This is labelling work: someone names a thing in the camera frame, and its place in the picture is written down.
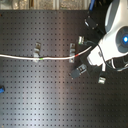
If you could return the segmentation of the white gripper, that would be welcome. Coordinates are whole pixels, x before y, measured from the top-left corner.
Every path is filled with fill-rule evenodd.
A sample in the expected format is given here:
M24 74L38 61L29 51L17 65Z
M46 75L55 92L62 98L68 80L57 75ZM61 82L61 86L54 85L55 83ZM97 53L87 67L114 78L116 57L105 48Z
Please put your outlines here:
M104 62L104 59L105 59L104 47L102 45L97 45L87 56L87 60L89 64L92 66L100 66ZM87 71L87 66L85 64L82 64L71 72L71 77L75 79L86 71ZM105 84L105 81L106 81L106 64L102 64L98 83Z

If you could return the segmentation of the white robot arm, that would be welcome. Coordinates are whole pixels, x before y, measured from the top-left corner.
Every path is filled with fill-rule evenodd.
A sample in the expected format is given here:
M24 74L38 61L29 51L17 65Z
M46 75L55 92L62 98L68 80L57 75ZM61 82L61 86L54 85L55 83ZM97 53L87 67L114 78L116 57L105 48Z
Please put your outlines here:
M122 68L114 66L113 59L128 55L128 0L113 0L108 7L105 17L105 34L98 41L85 40L79 37L79 44L89 44L92 47L87 62L90 66L106 67L114 71L128 68L128 62Z

